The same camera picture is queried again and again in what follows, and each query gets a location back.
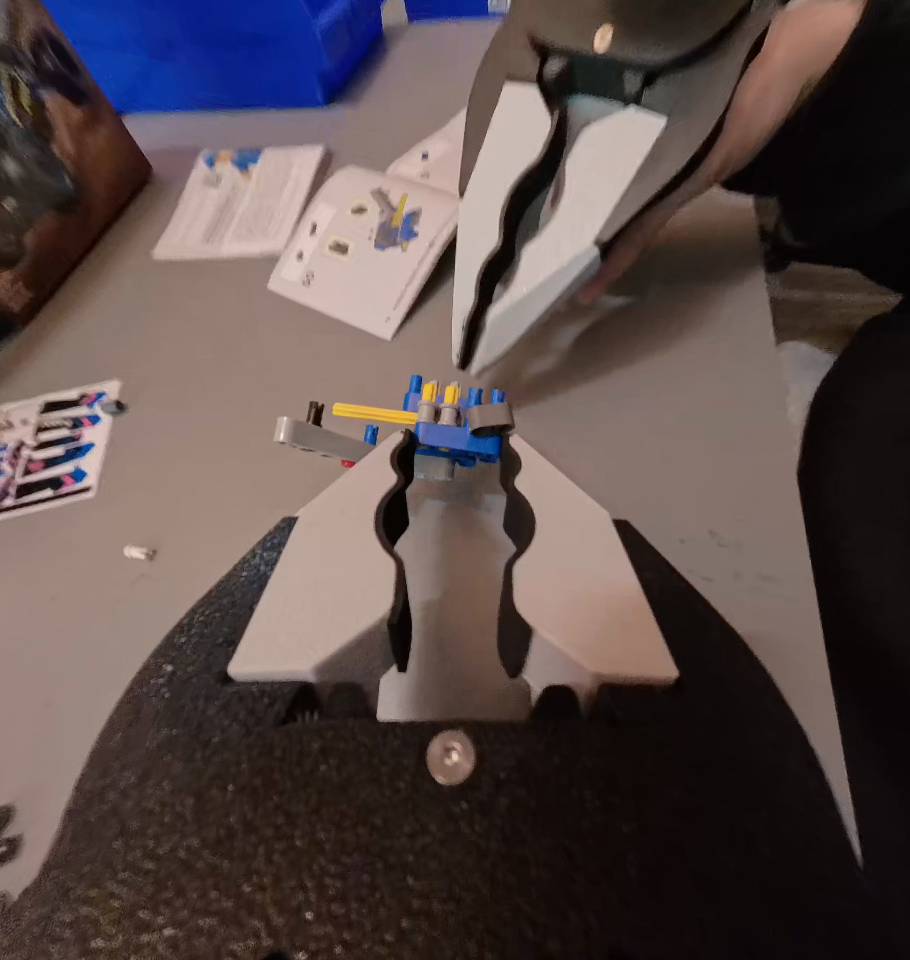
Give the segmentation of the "person's right forearm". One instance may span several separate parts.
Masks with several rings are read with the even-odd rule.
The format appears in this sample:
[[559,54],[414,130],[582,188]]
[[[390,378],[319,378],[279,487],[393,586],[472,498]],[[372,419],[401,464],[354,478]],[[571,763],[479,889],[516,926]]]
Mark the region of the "person's right forearm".
[[774,137],[841,54],[866,6],[865,1],[794,1],[773,17],[705,161],[708,186],[742,170]]

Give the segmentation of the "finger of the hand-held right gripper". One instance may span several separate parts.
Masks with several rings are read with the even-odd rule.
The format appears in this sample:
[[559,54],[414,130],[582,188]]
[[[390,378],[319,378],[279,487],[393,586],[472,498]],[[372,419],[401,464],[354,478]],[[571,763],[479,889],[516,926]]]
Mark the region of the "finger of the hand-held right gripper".
[[476,82],[463,130],[452,303],[452,359],[462,372],[481,358],[495,287],[559,143],[557,115],[536,81],[507,79],[498,90]]
[[540,212],[486,312],[470,358],[473,375],[502,359],[598,270],[603,227],[666,123],[660,113],[623,105],[580,126],[563,155],[550,212]]

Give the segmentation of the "person's black shirt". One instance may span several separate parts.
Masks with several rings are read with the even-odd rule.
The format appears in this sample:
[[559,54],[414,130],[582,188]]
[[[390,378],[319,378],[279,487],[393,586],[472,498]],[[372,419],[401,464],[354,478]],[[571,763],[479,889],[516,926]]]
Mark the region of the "person's black shirt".
[[786,245],[910,303],[910,1],[866,4],[824,78],[725,188],[775,202]]

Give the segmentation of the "open instruction booklet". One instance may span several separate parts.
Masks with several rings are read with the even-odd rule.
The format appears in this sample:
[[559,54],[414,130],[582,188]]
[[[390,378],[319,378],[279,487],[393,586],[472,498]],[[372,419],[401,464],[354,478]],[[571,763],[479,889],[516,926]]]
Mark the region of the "open instruction booklet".
[[467,110],[384,172],[346,165],[317,190],[269,291],[393,338],[454,239]]

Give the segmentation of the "person's right hand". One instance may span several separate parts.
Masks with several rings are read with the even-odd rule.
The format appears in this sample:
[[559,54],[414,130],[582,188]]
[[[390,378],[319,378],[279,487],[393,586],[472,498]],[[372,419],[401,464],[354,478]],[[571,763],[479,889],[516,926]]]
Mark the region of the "person's right hand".
[[598,300],[653,245],[679,210],[720,183],[716,175],[694,177],[673,194],[641,211],[614,238],[598,270],[576,294],[577,303],[588,306]]

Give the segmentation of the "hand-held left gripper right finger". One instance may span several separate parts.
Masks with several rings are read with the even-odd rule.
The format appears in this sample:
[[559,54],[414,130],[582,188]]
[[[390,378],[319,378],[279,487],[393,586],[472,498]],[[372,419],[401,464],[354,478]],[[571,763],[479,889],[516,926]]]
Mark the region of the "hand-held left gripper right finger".
[[497,650],[528,687],[668,687],[679,676],[607,510],[516,434],[504,441]]

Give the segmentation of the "blue plastic bin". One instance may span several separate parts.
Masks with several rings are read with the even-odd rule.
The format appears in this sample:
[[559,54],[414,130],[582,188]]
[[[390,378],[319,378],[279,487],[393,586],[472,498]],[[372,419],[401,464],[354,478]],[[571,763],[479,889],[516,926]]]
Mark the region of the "blue plastic bin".
[[511,1],[404,1],[410,23],[502,18]]
[[46,1],[120,114],[333,102],[384,37],[379,1]]

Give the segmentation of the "lego sticker sheet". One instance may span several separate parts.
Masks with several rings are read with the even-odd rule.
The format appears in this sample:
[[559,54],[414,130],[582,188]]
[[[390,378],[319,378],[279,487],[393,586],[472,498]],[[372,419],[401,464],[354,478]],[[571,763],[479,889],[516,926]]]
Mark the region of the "lego sticker sheet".
[[115,417],[105,399],[122,399],[109,379],[0,404],[0,520],[92,498]]

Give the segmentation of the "white text leaflet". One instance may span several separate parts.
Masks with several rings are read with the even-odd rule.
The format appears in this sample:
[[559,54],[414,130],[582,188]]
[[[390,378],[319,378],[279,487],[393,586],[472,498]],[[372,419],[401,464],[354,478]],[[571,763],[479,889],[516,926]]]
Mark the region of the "white text leaflet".
[[278,258],[328,156],[322,145],[204,150],[152,258]]

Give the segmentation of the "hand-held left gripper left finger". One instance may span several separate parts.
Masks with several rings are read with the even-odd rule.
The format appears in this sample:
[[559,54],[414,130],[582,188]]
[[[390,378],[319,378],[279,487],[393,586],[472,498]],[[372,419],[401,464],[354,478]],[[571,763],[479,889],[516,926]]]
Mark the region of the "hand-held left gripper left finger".
[[403,560],[413,434],[392,434],[304,507],[227,666],[236,682],[378,685],[407,671]]

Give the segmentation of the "blue lego assembly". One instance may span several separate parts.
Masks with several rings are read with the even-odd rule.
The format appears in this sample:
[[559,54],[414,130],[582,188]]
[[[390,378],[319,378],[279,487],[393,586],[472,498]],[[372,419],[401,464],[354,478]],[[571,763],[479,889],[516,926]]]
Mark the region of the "blue lego assembly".
[[363,438],[351,438],[326,427],[326,407],[312,400],[303,418],[283,415],[277,420],[273,440],[293,450],[333,459],[349,469],[376,448],[382,427],[403,428],[415,443],[415,477],[451,481],[457,470],[500,462],[503,440],[509,433],[473,438],[464,421],[467,407],[497,402],[509,402],[505,390],[462,389],[456,381],[442,385],[437,380],[413,375],[399,407],[345,402],[331,406],[329,413],[334,418],[364,422]]

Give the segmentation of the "dark printed lego box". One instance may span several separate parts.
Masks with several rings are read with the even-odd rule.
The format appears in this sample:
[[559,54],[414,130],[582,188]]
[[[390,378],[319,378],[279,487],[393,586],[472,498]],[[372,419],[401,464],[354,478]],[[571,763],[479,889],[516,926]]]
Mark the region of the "dark printed lego box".
[[41,2],[0,2],[0,315],[25,327],[151,166]]

